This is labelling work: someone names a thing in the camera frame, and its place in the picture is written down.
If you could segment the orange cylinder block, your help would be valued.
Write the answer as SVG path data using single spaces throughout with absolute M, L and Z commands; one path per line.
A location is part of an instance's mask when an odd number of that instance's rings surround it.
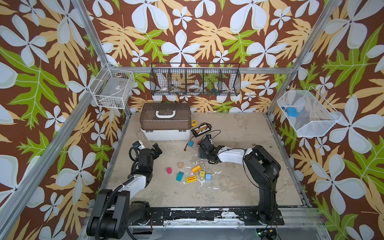
M 197 165 L 195 166 L 194 168 L 191 169 L 191 171 L 193 172 L 193 174 L 196 174 L 197 172 L 199 172 L 201 170 L 201 166 L 200 165 Z

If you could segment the yellow striped block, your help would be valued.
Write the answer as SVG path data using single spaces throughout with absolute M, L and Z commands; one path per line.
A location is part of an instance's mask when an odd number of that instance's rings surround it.
M 196 181 L 197 181 L 197 177 L 196 176 L 186 177 L 186 182 L 187 183 L 193 183 L 193 182 L 196 182 Z

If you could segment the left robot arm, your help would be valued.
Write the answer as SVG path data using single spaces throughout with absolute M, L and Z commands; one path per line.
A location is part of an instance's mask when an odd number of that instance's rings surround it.
M 146 148 L 137 141 L 129 150 L 133 161 L 127 180 L 114 189 L 102 189 L 97 195 L 86 227 L 89 237 L 96 240 L 121 239 L 134 222 L 150 219 L 150 205 L 145 201 L 131 201 L 152 180 L 154 160 L 163 151 L 157 143 Z

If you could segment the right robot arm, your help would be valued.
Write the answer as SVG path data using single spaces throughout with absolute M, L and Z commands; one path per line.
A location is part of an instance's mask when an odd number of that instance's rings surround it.
M 209 137 L 200 140 L 198 146 L 200 158 L 208 160 L 209 164 L 240 164 L 245 173 L 250 174 L 247 178 L 259 189 L 258 218 L 261 223 L 271 224 L 279 218 L 276 194 L 281 166 L 264 147 L 216 147 Z

